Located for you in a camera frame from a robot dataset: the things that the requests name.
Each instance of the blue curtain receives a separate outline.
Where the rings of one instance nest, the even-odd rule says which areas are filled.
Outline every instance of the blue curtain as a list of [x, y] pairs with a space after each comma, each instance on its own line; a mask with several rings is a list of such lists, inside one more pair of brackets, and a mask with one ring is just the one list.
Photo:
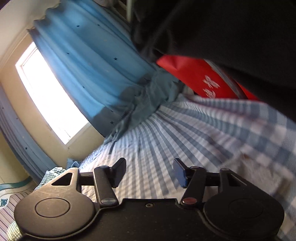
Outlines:
[[39, 51], [103, 136], [120, 138], [178, 94], [178, 80], [142, 59], [129, 27], [92, 0], [62, 0], [34, 27]]
[[0, 84], [0, 129], [18, 161], [39, 183], [56, 164], [42, 151], [13, 110]]

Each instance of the red package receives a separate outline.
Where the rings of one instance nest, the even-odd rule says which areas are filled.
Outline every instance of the red package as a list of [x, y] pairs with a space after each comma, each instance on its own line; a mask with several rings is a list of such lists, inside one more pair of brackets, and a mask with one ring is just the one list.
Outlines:
[[157, 61], [157, 64], [177, 77], [201, 97], [238, 99], [238, 95], [233, 91], [235, 89], [236, 92], [241, 93], [246, 91], [246, 96], [257, 99], [246, 89], [242, 90], [230, 78], [227, 81], [231, 83], [226, 83], [203, 59], [164, 55]]

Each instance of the striped fabric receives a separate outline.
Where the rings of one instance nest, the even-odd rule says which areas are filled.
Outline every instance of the striped fabric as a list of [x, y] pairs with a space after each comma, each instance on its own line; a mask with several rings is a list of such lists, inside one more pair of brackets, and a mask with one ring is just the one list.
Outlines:
[[33, 189], [27, 189], [24, 192], [16, 193], [10, 196], [8, 205], [0, 209], [0, 241], [7, 241], [6, 235], [9, 225], [14, 221], [13, 212], [18, 202], [29, 195]]
[[[286, 179], [275, 198], [285, 209], [279, 237], [296, 240], [296, 124], [264, 103], [203, 99], [182, 95], [163, 105], [119, 141], [94, 151], [81, 172], [127, 161], [126, 174], [115, 189], [123, 198], [180, 198], [184, 193], [173, 171], [176, 157], [187, 166], [210, 172], [240, 153], [248, 155]], [[93, 187], [83, 193], [96, 201]]]

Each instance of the window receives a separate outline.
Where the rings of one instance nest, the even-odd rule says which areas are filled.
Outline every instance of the window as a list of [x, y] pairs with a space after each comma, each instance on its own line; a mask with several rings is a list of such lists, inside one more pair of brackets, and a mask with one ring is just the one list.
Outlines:
[[44, 119], [67, 144], [88, 121], [55, 78], [34, 42], [15, 66]]

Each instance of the wall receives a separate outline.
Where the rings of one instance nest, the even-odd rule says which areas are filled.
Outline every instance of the wall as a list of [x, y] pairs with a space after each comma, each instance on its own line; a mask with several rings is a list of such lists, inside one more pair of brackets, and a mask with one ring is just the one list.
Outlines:
[[60, 167], [65, 167], [67, 158], [83, 160], [100, 146], [104, 138], [90, 125], [70, 145], [64, 145], [47, 124], [27, 93], [15, 68], [23, 52], [32, 43], [27, 35], [15, 48], [0, 71], [0, 82], [19, 119], [43, 151]]
[[0, 132], [0, 184], [18, 183], [25, 180], [27, 177], [28, 174], [18, 162]]
[[0, 10], [0, 69], [33, 20], [41, 19], [47, 8], [58, 3], [59, 0], [11, 0]]

